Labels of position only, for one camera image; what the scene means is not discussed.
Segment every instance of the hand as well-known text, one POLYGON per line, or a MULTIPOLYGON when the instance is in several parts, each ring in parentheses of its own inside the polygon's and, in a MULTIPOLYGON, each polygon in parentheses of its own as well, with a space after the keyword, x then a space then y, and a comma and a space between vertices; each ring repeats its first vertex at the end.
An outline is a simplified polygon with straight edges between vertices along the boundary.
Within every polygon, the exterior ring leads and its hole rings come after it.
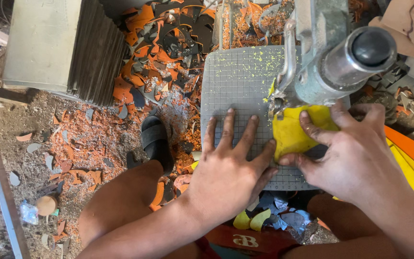
POLYGON ((360 104, 348 112, 338 101, 330 114, 340 131, 314 126, 306 111, 299 116, 305 133, 328 146, 323 158, 311 160, 290 153, 282 156, 279 164, 298 167, 308 183, 357 206, 399 190, 413 192, 386 143, 384 106, 360 104), (359 122, 349 113, 364 118, 359 122))
POLYGON ((221 224, 243 211, 277 173, 269 168, 276 149, 276 141, 270 140, 263 152, 252 161, 246 156, 255 140, 259 118, 250 117, 247 127, 235 148, 234 113, 228 110, 218 147, 214 147, 215 117, 210 118, 204 135, 202 156, 193 172, 190 187, 181 196, 188 198, 190 206, 196 206, 209 224, 221 224))

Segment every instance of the black slide sandal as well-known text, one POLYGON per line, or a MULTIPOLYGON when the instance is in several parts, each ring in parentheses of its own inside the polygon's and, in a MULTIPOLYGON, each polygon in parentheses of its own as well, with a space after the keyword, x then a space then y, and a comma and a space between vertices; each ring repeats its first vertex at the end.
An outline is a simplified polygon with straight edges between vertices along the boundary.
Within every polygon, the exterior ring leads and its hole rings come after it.
POLYGON ((164 176, 173 170, 173 158, 170 152, 164 123, 158 116, 149 116, 142 122, 141 139, 143 150, 150 159, 158 160, 164 168, 164 176))

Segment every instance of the forearm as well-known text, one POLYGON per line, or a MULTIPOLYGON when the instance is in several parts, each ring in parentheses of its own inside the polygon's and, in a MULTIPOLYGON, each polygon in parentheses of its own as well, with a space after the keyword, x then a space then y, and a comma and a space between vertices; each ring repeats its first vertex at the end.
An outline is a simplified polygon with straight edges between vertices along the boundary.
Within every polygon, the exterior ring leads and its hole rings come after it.
POLYGON ((414 191, 395 190, 359 205, 406 256, 414 258, 414 191))
POLYGON ((164 208, 95 240, 81 258, 160 258, 215 227, 181 196, 164 208))

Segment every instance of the sandal strap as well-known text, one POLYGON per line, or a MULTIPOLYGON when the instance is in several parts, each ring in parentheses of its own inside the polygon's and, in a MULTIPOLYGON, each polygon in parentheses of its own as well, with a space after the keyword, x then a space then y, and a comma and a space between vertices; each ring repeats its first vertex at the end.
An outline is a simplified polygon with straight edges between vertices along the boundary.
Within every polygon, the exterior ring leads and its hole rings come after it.
POLYGON ((167 140, 166 127, 164 124, 154 125, 145 129, 142 134, 142 146, 143 150, 156 140, 167 140))

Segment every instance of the gray cutting mat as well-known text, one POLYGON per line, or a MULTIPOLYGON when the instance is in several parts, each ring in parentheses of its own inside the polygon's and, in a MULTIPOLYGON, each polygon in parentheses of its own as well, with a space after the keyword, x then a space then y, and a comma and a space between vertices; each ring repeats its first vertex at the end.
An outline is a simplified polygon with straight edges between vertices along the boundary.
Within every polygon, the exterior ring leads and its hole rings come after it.
MULTIPOLYGON (((301 49, 297 46, 297 56, 301 49)), ((262 46, 242 47, 221 50, 207 56, 202 81, 201 98, 201 136, 207 128, 211 116, 218 119, 215 129, 215 146, 218 145, 224 117, 227 109, 236 109, 234 128, 235 146, 239 141, 249 117, 253 114, 260 116, 255 143, 247 159, 252 159, 261 153, 263 144, 272 138, 272 123, 268 120, 268 103, 263 98, 268 97, 269 88, 274 77, 282 69, 284 47, 262 46)), ((300 59, 297 58, 297 72, 301 69, 300 59)), ((294 83, 288 87, 294 95, 294 83)), ((319 158, 325 154, 326 147, 319 145, 306 153, 310 157, 319 158)), ((265 190, 310 190, 317 187, 308 184, 303 174, 294 167, 279 166, 279 173, 271 179, 265 190)))

